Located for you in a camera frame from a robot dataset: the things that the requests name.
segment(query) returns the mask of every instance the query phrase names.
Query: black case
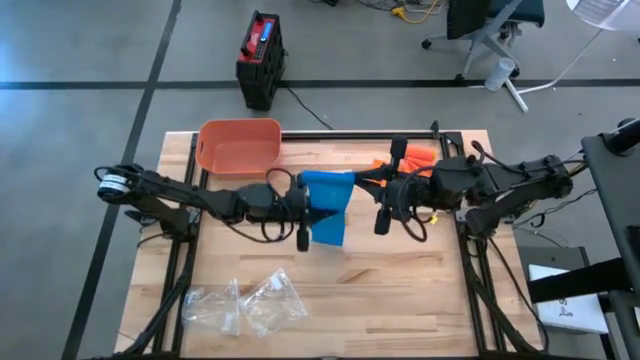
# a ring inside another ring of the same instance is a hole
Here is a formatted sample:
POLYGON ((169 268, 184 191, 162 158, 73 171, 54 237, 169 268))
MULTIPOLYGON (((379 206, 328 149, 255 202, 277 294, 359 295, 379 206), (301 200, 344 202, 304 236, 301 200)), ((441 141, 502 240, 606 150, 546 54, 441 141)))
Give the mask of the black case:
POLYGON ((278 15, 253 13, 249 29, 242 43, 242 51, 245 51, 253 24, 263 17, 275 19, 269 40, 267 40, 264 55, 260 63, 238 60, 236 62, 236 77, 240 83, 244 101, 248 108, 256 110, 269 110, 273 97, 276 94, 278 82, 284 71, 284 54, 282 47, 282 32, 280 30, 280 18, 278 15))

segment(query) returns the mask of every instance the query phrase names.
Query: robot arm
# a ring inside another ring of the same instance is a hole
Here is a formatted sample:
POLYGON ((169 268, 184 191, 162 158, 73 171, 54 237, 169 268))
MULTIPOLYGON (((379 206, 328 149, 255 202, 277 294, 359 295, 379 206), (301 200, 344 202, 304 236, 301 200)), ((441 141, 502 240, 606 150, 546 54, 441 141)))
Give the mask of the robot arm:
MULTIPOLYGON (((459 210, 466 200, 474 206, 466 213, 469 233, 487 236, 498 226, 500 219, 518 217, 534 200, 564 197, 573 186, 564 163, 556 156, 511 166, 483 163, 485 153, 479 144, 474 146, 482 154, 480 159, 456 156, 411 174, 401 173, 398 165, 404 158, 406 146, 406 139, 394 138, 389 165, 353 173, 355 185, 369 192, 374 201, 381 204, 374 228, 378 235, 388 233, 391 219, 406 225, 417 216, 418 207, 453 211, 459 210), (432 175, 418 175, 424 170, 432 170, 432 175), (384 180, 384 186, 380 185, 381 180, 384 180)), ((189 233, 190 214, 184 209, 171 208, 160 199, 202 209, 228 226, 243 220, 260 223, 265 236, 263 242, 284 240, 293 230, 291 228, 285 234, 285 223, 289 222, 291 226, 298 223, 298 249, 307 251, 307 227, 338 212, 312 206, 307 184, 303 181, 304 172, 290 176, 289 189, 280 196, 265 183, 250 184, 237 190, 210 191, 144 170, 138 165, 96 169, 96 177, 101 181, 98 196, 102 200, 133 206, 159 220, 163 231, 173 236, 184 237, 189 233), (99 170, 106 170, 104 177, 97 174, 99 170), (270 239, 264 231, 265 223, 269 222, 280 223, 283 229, 276 239, 270 239)), ((424 235, 424 238, 414 238, 424 241, 426 231, 424 235)))

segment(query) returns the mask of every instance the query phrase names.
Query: floor stripe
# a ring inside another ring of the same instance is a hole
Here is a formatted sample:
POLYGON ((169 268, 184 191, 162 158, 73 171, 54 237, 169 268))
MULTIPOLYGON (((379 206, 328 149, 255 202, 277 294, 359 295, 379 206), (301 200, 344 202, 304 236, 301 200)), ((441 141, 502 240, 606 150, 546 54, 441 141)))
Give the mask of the floor stripe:
MULTIPOLYGON (((544 85, 551 80, 514 80, 516 87, 544 85)), ((484 80, 283 80, 279 87, 297 89, 333 88, 465 88, 482 86, 484 80)), ((640 79, 566 79, 555 87, 640 87, 640 79)), ((239 88, 236 80, 202 81, 26 81, 0 82, 0 90, 220 90, 239 88)))
MULTIPOLYGON (((162 64, 169 48, 171 41, 171 35, 176 25, 178 13, 182 7, 182 0, 174 0, 169 12, 169 18, 165 24, 156 56, 151 66, 151 72, 149 73, 149 79, 147 83, 154 84, 160 77, 160 71, 162 70, 162 64)), ((140 135, 142 134, 142 127, 149 112, 151 105, 151 99, 153 98, 152 87, 145 88, 140 104, 138 105, 138 111, 133 121, 131 131, 129 133, 129 139, 122 155, 122 162, 131 162, 135 156, 138 142, 140 141, 140 135)), ((91 307, 100 281, 100 275, 104 267, 104 261, 109 250, 109 243, 111 242, 111 235, 115 226, 116 219, 118 217, 118 206, 109 205, 107 212, 105 213, 104 221, 102 222, 102 228, 98 235, 98 241, 93 252, 91 264, 89 265, 89 271, 87 278, 85 279, 84 286, 82 287, 82 293, 80 294, 80 300, 78 307, 76 308, 73 322, 71 323, 71 329, 67 336, 64 350, 62 352, 63 360, 75 360, 82 344, 82 336, 87 326, 89 315, 91 314, 91 307)))

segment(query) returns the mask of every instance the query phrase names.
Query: label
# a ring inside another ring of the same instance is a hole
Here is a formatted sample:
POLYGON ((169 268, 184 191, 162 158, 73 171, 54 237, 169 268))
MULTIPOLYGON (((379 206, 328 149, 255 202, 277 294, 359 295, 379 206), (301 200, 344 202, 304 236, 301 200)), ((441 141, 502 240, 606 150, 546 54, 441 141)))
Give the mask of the label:
POLYGON ((114 175, 114 174, 105 175, 102 178, 102 181, 112 181, 112 182, 116 182, 116 183, 120 183, 120 184, 126 184, 127 183, 127 179, 125 177, 120 176, 120 175, 114 175))
POLYGON ((280 283, 280 280, 278 280, 278 278, 275 277, 275 276, 271 277, 271 285, 276 290, 280 290, 280 288, 282 287, 282 284, 280 283))
POLYGON ((103 182, 101 182, 99 188, 100 189, 107 188, 107 189, 118 190, 118 191, 121 191, 123 193, 126 193, 126 192, 129 191, 128 187, 126 187, 124 185, 120 185, 118 183, 111 182, 111 181, 103 181, 103 182))
POLYGON ((271 32, 271 28, 273 27, 272 22, 268 22, 264 26, 264 30, 262 31, 262 36, 260 37, 260 42, 266 42, 269 38, 269 33, 271 32))
POLYGON ((224 316, 224 326, 222 326, 222 331, 230 332, 232 321, 233 321, 233 315, 227 313, 224 316))

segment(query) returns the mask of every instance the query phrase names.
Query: orange object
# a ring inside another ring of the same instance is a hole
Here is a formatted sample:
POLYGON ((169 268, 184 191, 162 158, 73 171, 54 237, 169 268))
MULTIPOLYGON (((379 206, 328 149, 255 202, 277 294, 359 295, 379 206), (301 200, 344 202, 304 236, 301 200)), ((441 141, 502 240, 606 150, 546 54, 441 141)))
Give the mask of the orange object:
POLYGON ((211 120, 200 129, 196 162, 215 175, 262 175, 278 160, 281 140, 273 119, 211 120))
MULTIPOLYGON (((409 174, 414 172, 418 168, 421 168, 423 166, 435 165, 435 163, 436 163, 436 152, 434 149, 425 147, 425 146, 408 145, 404 158, 400 160, 398 171, 409 174)), ((375 159, 373 160, 372 168, 376 169, 384 164, 387 164, 387 162, 375 159)), ((431 170, 422 171, 418 175, 431 176, 431 170)), ((383 187, 386 186, 386 181, 375 181, 375 180, 369 180, 369 181, 378 183, 383 187)))

